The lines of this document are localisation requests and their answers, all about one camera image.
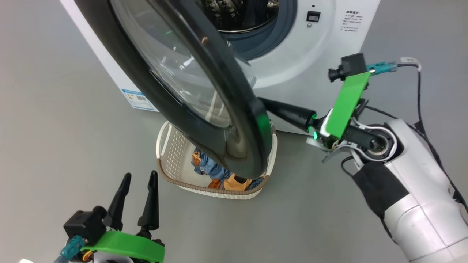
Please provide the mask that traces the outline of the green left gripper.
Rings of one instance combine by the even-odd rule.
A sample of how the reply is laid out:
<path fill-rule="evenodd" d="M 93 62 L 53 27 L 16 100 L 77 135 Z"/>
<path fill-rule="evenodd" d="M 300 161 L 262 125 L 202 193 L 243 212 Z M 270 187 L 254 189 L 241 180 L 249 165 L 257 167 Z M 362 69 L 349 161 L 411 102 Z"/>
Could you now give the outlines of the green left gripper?
<path fill-rule="evenodd" d="M 131 178 L 131 173 L 124 175 L 107 210 L 107 216 L 104 218 L 104 225 L 115 231 L 105 232 L 94 246 L 87 245 L 82 247 L 81 250 L 97 250 L 112 255 L 141 259 L 151 263 L 162 263 L 165 258 L 164 246 L 145 237 L 119 232 L 123 228 L 124 201 L 130 190 Z M 159 228 L 158 174 L 155 170 L 151 171 L 147 188 L 148 195 L 145 208 L 138 220 L 138 226 L 145 231 L 154 231 Z"/>

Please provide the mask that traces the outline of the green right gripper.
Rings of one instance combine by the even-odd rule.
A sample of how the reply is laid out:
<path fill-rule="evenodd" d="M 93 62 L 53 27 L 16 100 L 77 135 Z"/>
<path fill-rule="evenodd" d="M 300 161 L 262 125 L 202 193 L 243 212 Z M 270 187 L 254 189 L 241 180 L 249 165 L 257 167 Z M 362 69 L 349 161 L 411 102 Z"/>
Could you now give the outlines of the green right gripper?
<path fill-rule="evenodd" d="M 317 113 L 307 108 L 282 103 L 277 100 L 269 100 L 264 97 L 258 99 L 265 109 L 287 123 L 309 133 L 312 128 L 316 131 L 306 139 L 306 143 L 329 153 L 337 153 L 338 148 L 332 149 L 326 146 L 327 139 L 332 142 L 344 139 L 348 126 L 358 100 L 371 76 L 370 72 L 364 72 L 346 77 L 341 90 L 338 93 L 334 107 L 323 120 L 320 128 L 317 128 Z"/>

